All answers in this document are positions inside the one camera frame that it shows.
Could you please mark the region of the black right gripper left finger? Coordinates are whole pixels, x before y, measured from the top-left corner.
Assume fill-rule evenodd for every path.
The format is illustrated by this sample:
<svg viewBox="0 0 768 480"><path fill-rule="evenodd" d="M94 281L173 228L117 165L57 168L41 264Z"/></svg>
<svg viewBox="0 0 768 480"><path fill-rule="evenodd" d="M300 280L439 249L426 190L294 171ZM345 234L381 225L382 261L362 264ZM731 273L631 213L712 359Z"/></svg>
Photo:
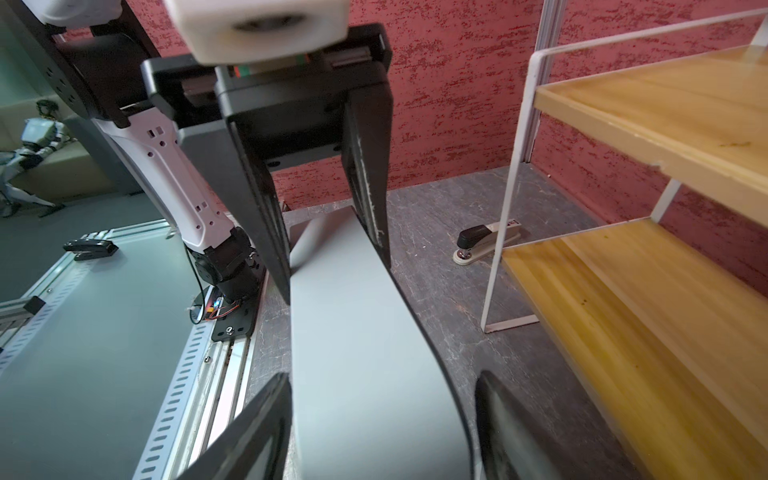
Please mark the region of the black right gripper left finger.
<svg viewBox="0 0 768 480"><path fill-rule="evenodd" d="M292 425L289 374L275 374L182 479L281 479Z"/></svg>

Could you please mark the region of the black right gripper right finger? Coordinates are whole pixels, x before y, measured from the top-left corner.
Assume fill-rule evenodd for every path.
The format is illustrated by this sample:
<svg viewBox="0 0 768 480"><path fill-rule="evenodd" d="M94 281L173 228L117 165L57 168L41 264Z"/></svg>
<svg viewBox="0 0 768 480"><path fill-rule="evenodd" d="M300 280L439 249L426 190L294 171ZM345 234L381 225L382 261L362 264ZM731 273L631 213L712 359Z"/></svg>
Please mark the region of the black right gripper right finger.
<svg viewBox="0 0 768 480"><path fill-rule="evenodd" d="M488 370L475 385L477 432L488 479L574 479L576 465Z"/></svg>

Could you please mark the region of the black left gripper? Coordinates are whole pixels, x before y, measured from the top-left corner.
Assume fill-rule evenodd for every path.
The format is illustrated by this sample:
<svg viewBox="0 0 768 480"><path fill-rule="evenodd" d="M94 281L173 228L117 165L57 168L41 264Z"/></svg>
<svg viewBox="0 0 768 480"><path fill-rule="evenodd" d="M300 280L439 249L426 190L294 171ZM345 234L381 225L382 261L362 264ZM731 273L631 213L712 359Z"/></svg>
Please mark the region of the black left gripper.
<svg viewBox="0 0 768 480"><path fill-rule="evenodd" d="M235 218L253 241L286 304L289 239L271 173L341 158L356 214L391 266L387 189L392 49L380 23L291 64L247 73L203 66L189 55L146 60L149 99L169 117L195 168L228 171Z"/></svg>

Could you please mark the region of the grey rectangular alarm clock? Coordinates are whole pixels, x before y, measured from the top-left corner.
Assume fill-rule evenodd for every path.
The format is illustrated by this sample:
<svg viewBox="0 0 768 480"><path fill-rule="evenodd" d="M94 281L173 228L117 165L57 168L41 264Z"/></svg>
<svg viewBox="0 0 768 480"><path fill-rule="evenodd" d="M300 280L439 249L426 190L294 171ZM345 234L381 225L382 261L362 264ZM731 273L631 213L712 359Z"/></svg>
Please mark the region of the grey rectangular alarm clock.
<svg viewBox="0 0 768 480"><path fill-rule="evenodd" d="M298 475L469 479L454 387L355 212L297 225L290 254Z"/></svg>

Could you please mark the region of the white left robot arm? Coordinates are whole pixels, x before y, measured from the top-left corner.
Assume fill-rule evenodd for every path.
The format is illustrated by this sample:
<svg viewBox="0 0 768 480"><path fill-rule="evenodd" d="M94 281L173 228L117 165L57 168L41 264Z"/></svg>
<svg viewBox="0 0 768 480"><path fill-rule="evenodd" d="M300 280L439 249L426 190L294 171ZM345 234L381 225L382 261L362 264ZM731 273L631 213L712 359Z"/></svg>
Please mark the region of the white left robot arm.
<svg viewBox="0 0 768 480"><path fill-rule="evenodd" d="M169 1L188 53L162 57L125 1L5 1L59 97L122 152L177 229L201 289L193 322L249 335L263 281L290 295L273 175L339 156L384 263L392 51L346 1Z"/></svg>

